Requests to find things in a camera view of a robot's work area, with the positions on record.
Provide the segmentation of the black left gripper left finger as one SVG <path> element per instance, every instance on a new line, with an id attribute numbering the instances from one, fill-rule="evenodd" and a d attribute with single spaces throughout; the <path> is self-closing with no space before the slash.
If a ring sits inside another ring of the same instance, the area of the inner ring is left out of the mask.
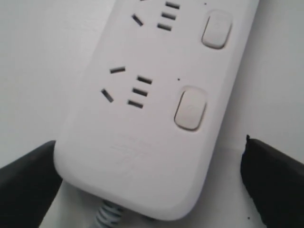
<path id="1" fill-rule="evenodd" d="M 48 141 L 0 169 L 0 226 L 38 228 L 63 179 L 54 165 L 56 141 Z"/>

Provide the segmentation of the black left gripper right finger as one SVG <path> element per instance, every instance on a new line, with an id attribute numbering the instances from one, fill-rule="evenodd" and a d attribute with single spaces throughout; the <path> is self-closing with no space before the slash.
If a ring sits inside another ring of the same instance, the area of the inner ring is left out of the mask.
<path id="1" fill-rule="evenodd" d="M 267 228 L 304 226 L 303 163 L 247 135 L 240 175 Z"/>

